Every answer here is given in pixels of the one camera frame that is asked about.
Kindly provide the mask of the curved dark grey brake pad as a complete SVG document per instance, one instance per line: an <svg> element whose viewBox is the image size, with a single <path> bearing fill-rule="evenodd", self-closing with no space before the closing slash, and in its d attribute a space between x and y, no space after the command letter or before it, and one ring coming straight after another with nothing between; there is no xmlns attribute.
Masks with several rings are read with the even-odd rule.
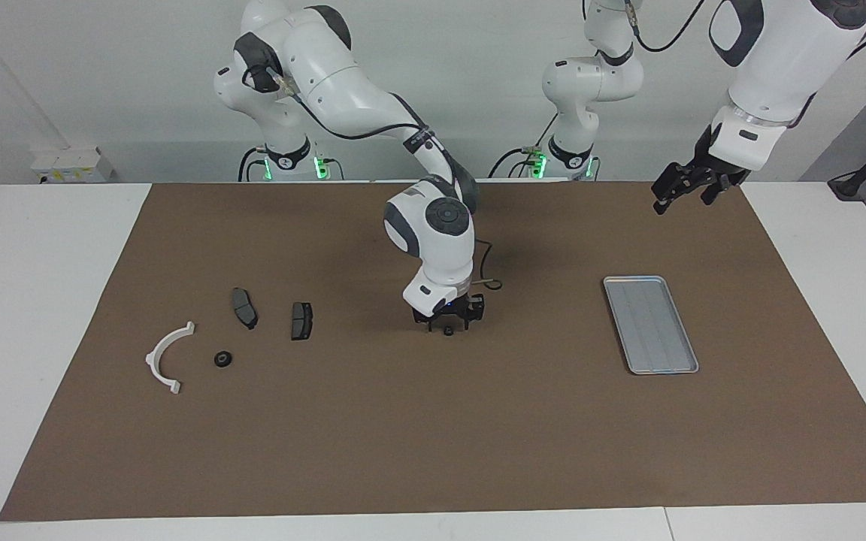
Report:
<svg viewBox="0 0 866 541"><path fill-rule="evenodd" d="M233 288L231 299L232 308L238 321L245 328L253 330L259 321L259 315L252 304L250 293L243 288Z"/></svg>

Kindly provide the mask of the brown table mat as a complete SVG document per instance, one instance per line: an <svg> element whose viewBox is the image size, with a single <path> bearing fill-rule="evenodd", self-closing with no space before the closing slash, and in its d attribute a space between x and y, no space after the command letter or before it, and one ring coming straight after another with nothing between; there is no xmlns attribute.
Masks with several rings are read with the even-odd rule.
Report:
<svg viewBox="0 0 866 541"><path fill-rule="evenodd" d="M0 520L866 501L866 404L738 189L485 185L504 286L451 337L402 299L398 191L153 187ZM629 372L608 275L666 280L697 373ZM188 321L174 396L144 357Z"/></svg>

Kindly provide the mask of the white power strip box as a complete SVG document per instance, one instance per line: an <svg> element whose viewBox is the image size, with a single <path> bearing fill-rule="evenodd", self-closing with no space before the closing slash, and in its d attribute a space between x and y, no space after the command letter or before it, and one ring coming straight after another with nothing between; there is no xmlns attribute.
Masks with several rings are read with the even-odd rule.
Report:
<svg viewBox="0 0 866 541"><path fill-rule="evenodd" d="M116 171L98 147L38 152L31 171L39 183L112 183Z"/></svg>

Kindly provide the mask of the white semicircular bracket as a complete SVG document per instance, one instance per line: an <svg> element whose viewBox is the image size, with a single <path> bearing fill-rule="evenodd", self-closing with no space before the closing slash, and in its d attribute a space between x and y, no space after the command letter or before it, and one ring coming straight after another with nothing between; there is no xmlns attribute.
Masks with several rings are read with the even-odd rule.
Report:
<svg viewBox="0 0 866 541"><path fill-rule="evenodd" d="M169 346L173 345L173 343L179 341L179 339L183 339L195 334L196 325L193 321L188 321L182 328L178 328L176 330L172 330L164 337L159 339L156 345L153 347L151 352L145 355L144 360L145 364L147 364L148 369L150 370L152 376L158 383L161 383L168 387L168 390L177 396L181 391L181 381L175 378L168 378L165 374L162 373L161 370L161 362L162 356L166 352Z"/></svg>

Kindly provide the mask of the silver metal tray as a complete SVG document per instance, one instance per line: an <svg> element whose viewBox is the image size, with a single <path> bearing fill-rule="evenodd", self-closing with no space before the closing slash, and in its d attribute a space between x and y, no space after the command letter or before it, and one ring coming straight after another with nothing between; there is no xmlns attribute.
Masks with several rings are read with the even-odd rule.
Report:
<svg viewBox="0 0 866 541"><path fill-rule="evenodd" d="M630 373L655 376L700 370L663 277L608 275L602 285Z"/></svg>

